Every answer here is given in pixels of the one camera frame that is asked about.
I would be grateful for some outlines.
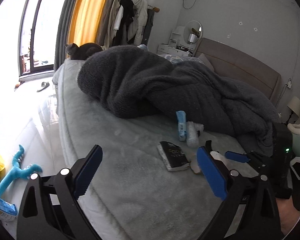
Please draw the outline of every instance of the wall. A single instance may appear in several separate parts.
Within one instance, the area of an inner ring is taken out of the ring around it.
[[[189,8],[193,3],[185,0],[184,5]],[[295,1],[197,0],[191,9],[181,9],[177,25],[190,20],[202,24],[203,37],[243,51],[276,70],[283,84],[293,77],[292,89],[287,89],[278,106],[285,119],[287,102],[293,95],[300,98],[300,8]]]
[[[147,0],[148,4],[158,7],[160,12],[154,14],[153,27],[149,37],[148,48],[156,53],[158,45],[167,44],[182,8],[182,0]]]

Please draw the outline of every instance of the book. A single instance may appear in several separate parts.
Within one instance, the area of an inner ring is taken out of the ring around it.
[[[183,171],[189,168],[186,155],[178,145],[162,141],[158,144],[158,151],[168,171]]]

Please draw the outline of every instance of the orange curtain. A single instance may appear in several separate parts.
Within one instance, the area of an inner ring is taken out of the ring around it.
[[[76,0],[68,34],[68,44],[94,42],[106,0]]]

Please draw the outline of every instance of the hanging clothes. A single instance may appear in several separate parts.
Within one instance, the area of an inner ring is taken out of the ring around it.
[[[122,35],[123,32],[125,32],[125,37],[127,37],[126,32],[128,31],[130,24],[133,22],[133,17],[134,17],[134,12],[133,12],[134,4],[132,0],[120,0],[120,4],[123,7],[123,16],[120,22],[119,30],[117,31],[117,34],[114,38],[113,46],[127,44],[127,40],[122,41]]]
[[[153,17],[154,17],[154,10],[148,9],[148,20],[145,26],[145,30],[143,32],[143,38],[141,44],[148,45],[148,40],[153,26]]]
[[[114,24],[115,24],[115,19],[118,14],[118,10],[120,7],[119,0],[114,0],[111,6],[110,10],[110,16],[109,16],[109,22],[108,22],[108,28],[107,28],[107,33],[105,36],[105,45],[104,49],[109,49],[112,45],[112,40],[117,34],[117,30],[114,30]]]
[[[129,26],[128,41],[134,36],[133,44],[138,46],[142,42],[143,31],[148,19],[148,2],[146,0],[132,0],[135,9],[133,23]]]
[[[114,25],[113,25],[113,29],[115,31],[119,30],[120,28],[120,23],[121,23],[121,20],[122,20],[122,17],[123,17],[123,6],[120,5],[120,8],[118,10],[118,13],[117,13],[117,16],[115,17],[115,20],[114,20]]]

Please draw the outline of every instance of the person's hand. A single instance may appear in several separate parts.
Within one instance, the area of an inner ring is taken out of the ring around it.
[[[294,207],[292,197],[290,199],[276,198],[276,201],[279,210],[281,231],[284,235],[287,235],[297,223],[300,211]]]

